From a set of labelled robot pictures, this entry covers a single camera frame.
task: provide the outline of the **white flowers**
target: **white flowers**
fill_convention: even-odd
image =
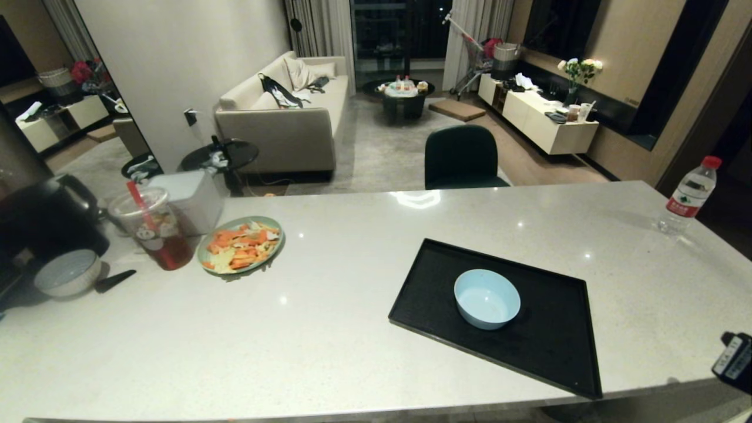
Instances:
[[[580,84],[587,84],[596,76],[596,73],[600,73],[603,70],[603,62],[594,59],[585,59],[580,62],[573,57],[566,62],[562,60],[556,67],[566,72],[571,87],[577,87]]]

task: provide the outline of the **red bottle cap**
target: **red bottle cap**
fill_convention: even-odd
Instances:
[[[715,156],[705,156],[702,159],[702,165],[709,169],[718,169],[723,161]]]

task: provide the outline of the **black bag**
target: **black bag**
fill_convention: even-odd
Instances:
[[[261,86],[264,87],[264,91],[266,91],[267,93],[270,93],[272,97],[274,97],[274,91],[277,90],[289,102],[295,103],[298,105],[298,107],[303,108],[303,101],[299,99],[298,97],[295,97],[289,91],[287,91],[285,87],[282,87],[280,83],[278,83],[277,81],[271,79],[270,77],[264,74],[259,74],[259,79],[261,80]],[[288,105],[284,105],[284,104],[281,105],[279,100],[277,100],[277,97],[274,97],[274,100],[277,102],[277,105],[280,107],[289,107]]]
[[[322,90],[324,85],[327,85],[329,83],[329,78],[322,76],[320,78],[317,78],[314,82],[309,84],[306,88],[311,90],[312,93],[322,93],[324,94],[326,91]]]

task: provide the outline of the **white countertop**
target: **white countertop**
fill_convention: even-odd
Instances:
[[[581,400],[388,322],[426,237],[587,281],[606,398],[711,383],[720,335],[750,331],[752,262],[696,222],[682,239],[651,229],[665,199],[644,183],[430,195],[422,209],[389,193],[228,199],[221,221],[267,215],[288,235],[270,268],[229,283],[114,240],[111,274],[136,275],[0,321],[0,421]]]

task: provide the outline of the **light blue bowl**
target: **light blue bowl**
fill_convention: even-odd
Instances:
[[[483,330],[507,324],[520,312],[520,293],[504,276],[484,269],[464,272],[454,282],[459,313]]]

